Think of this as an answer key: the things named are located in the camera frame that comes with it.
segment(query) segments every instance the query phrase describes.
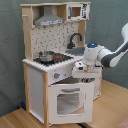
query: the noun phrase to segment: oven window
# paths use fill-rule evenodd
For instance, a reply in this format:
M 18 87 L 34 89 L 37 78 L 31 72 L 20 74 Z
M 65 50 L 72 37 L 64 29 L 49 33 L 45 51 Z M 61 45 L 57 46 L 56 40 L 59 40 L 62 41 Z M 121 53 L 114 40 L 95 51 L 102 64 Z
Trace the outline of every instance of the oven window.
M 80 16 L 81 7 L 72 7 L 72 17 Z
M 73 112 L 84 106 L 84 100 L 84 93 L 59 94 L 57 96 L 57 114 L 59 116 L 75 114 Z M 84 113 L 84 109 L 77 111 L 77 114 L 82 113 Z

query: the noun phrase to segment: microwave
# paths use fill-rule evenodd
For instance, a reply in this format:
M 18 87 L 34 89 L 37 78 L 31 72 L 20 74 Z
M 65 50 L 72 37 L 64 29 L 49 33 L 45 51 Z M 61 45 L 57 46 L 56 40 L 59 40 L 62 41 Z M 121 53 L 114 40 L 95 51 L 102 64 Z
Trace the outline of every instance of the microwave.
M 89 18 L 90 4 L 67 5 L 67 21 Z

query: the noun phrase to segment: burner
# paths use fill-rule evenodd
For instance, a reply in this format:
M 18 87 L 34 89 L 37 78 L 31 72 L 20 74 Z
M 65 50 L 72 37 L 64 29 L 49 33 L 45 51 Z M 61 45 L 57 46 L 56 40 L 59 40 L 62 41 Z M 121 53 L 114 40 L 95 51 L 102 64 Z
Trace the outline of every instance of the burner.
M 70 56 L 67 56 L 67 55 L 63 55 L 63 54 L 60 54 L 60 53 L 59 53 L 59 55 L 62 56 L 62 60 L 59 60 L 59 61 L 55 59 L 55 60 L 50 61 L 50 62 L 44 62 L 44 61 L 41 61 L 40 58 L 33 59 L 33 61 L 48 67 L 48 66 L 52 66 L 52 65 L 57 64 L 57 63 L 64 62 L 66 60 L 73 59 L 73 57 L 70 57 Z

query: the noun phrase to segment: toy kitchen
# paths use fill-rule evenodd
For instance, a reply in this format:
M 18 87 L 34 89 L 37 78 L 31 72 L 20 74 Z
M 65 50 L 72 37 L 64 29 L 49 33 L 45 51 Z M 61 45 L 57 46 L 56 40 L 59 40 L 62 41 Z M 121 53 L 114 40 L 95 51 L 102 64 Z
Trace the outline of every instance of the toy kitchen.
M 83 59 L 90 2 L 22 4 L 26 109 L 46 128 L 92 121 L 102 68 L 72 77 Z

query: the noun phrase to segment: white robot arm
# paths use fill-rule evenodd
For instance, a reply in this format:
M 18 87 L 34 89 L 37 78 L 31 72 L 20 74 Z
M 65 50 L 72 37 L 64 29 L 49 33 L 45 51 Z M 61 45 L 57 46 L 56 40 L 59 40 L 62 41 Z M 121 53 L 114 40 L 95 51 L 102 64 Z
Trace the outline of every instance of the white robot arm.
M 98 60 L 101 65 L 106 68 L 112 68 L 117 65 L 119 60 L 128 51 L 128 23 L 122 28 L 122 36 L 124 43 L 115 51 L 111 52 L 104 46 L 97 43 L 89 43 L 85 47 L 84 58 L 80 62 L 76 62 L 73 68 L 72 76 L 77 76 L 76 72 L 80 70 L 84 72 L 95 72 L 95 64 Z

